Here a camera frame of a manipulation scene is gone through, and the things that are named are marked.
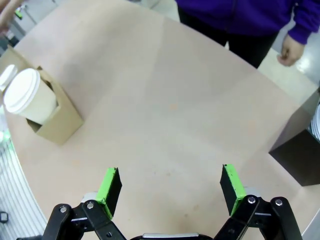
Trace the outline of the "person's left hand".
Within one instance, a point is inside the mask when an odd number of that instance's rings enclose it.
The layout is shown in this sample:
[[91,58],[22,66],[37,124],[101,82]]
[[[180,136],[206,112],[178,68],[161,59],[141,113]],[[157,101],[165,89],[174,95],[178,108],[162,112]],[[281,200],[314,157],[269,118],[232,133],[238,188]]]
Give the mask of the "person's left hand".
[[303,55],[305,45],[294,40],[288,34],[284,37],[280,54],[277,60],[286,67],[294,65]]

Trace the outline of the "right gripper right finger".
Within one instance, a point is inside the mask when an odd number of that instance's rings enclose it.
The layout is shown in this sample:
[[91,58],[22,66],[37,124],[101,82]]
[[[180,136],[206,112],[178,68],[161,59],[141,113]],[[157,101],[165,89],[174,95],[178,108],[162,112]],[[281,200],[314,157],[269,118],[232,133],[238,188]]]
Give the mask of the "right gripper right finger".
[[215,240],[241,240],[248,228],[257,228],[265,240],[301,240],[298,223],[289,201],[274,197],[269,202],[246,193],[232,164],[222,166],[220,186],[229,219]]

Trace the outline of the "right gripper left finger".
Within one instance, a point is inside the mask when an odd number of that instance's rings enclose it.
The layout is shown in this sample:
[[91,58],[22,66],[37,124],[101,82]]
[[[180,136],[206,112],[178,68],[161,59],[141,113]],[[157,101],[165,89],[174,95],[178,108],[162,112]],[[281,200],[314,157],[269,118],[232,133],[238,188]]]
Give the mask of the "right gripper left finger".
[[74,208],[66,203],[53,208],[42,238],[80,240],[84,233],[94,232],[100,240],[124,240],[124,235],[112,222],[121,188],[119,169],[108,168],[93,199]]

